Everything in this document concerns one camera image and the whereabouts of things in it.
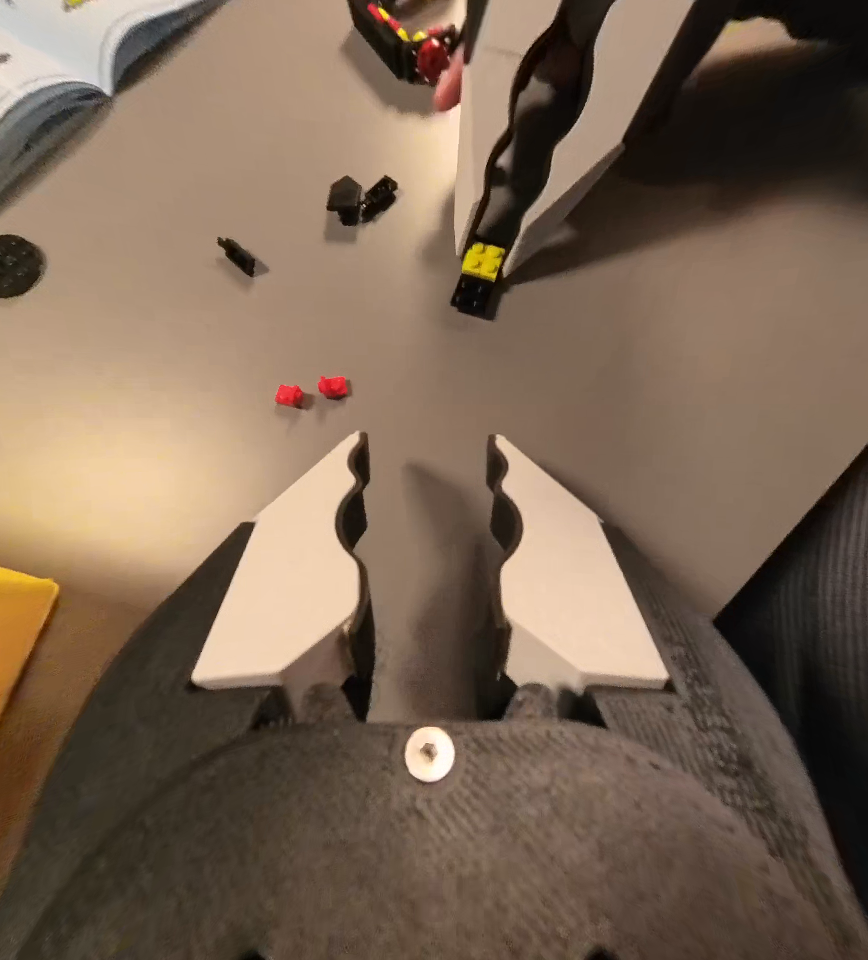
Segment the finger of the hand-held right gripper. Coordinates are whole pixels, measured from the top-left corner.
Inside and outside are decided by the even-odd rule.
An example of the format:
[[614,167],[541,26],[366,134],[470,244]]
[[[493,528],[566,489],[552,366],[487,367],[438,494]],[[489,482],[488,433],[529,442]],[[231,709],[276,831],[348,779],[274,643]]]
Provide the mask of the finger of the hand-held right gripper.
[[464,255],[489,203],[497,159],[511,138],[514,104],[529,58],[546,41],[560,1],[471,1],[464,20],[464,68],[454,192],[454,240]]
[[551,154],[547,181],[524,212],[505,260],[513,274],[532,258],[624,150],[624,138],[675,44],[694,2],[619,1],[593,44],[579,116]]

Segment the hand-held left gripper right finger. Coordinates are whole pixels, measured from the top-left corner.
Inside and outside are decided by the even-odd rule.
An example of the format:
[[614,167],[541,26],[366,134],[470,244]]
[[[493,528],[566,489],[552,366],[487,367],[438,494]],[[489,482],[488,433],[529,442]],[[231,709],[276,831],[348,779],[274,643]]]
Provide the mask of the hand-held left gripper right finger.
[[488,437],[495,671],[522,688],[663,690],[670,673],[595,510]]

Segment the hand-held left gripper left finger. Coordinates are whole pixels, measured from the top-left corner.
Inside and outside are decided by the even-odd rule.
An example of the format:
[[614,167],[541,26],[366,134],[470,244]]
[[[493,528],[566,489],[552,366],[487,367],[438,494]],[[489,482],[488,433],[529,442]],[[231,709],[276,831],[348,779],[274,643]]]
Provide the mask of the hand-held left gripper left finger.
[[368,434],[354,431],[255,516],[191,673],[201,690],[279,689],[293,709],[318,685],[356,716],[372,685],[372,606],[355,547],[368,526]]

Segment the red yellow black brick model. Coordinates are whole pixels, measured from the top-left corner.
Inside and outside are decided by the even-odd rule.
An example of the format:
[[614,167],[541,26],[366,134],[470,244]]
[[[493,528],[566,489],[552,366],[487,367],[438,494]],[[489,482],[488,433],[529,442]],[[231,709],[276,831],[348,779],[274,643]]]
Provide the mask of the red yellow black brick model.
[[435,86],[464,44],[466,23],[411,30],[397,18],[394,2],[347,1],[357,34],[397,80]]

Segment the black brick block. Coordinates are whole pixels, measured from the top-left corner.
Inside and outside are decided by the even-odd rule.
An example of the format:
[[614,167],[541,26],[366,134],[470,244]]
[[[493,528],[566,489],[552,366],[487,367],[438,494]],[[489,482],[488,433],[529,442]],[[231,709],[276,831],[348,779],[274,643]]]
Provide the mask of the black brick block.
[[[476,239],[472,243],[474,242],[482,242],[483,244],[494,245],[480,239]],[[475,318],[488,317],[492,309],[491,304],[495,299],[496,289],[502,279],[505,260],[499,277],[494,283],[487,282],[483,278],[475,278],[473,276],[463,275],[461,261],[461,271],[451,295],[450,306],[457,312],[467,316]]]

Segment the person's right forearm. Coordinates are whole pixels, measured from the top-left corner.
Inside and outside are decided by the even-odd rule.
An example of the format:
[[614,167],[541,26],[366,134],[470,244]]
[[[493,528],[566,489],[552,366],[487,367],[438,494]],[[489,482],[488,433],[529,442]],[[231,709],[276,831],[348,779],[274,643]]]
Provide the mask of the person's right forearm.
[[868,56],[868,1],[739,1],[733,16],[775,20],[796,40],[835,42]]

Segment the person's right hand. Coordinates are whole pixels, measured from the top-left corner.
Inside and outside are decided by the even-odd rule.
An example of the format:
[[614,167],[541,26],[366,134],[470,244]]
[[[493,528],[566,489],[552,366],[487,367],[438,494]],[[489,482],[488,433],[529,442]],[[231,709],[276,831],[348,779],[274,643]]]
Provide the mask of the person's right hand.
[[433,109],[445,114],[454,109],[461,101],[463,89],[464,57],[458,54],[440,74],[433,92]]

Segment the small dark clip brick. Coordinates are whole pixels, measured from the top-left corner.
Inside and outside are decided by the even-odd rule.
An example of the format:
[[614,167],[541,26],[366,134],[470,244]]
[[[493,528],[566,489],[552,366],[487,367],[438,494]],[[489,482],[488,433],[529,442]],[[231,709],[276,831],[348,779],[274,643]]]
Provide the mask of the small dark clip brick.
[[360,202],[360,221],[363,224],[372,222],[394,204],[398,191],[397,181],[388,174],[368,188]]

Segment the black clip brick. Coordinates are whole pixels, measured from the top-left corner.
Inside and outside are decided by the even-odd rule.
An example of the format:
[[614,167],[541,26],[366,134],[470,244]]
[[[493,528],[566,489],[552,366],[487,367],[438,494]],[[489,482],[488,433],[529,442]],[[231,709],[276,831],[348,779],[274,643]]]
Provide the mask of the black clip brick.
[[225,236],[217,238],[217,245],[223,252],[224,257],[243,275],[249,279],[254,279],[257,276],[257,258],[246,247]]

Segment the black round studded disc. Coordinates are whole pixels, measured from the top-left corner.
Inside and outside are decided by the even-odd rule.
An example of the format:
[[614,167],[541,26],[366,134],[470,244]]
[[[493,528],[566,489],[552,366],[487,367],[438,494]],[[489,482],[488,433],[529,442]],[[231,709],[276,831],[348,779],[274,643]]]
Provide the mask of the black round studded disc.
[[16,234],[0,234],[0,299],[27,294],[46,269],[42,249]]

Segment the open instruction booklet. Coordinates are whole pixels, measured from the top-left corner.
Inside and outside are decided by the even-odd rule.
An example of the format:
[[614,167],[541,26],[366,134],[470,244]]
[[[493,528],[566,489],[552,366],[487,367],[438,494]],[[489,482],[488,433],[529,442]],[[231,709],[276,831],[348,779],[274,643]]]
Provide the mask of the open instruction booklet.
[[0,196],[210,1],[0,1]]

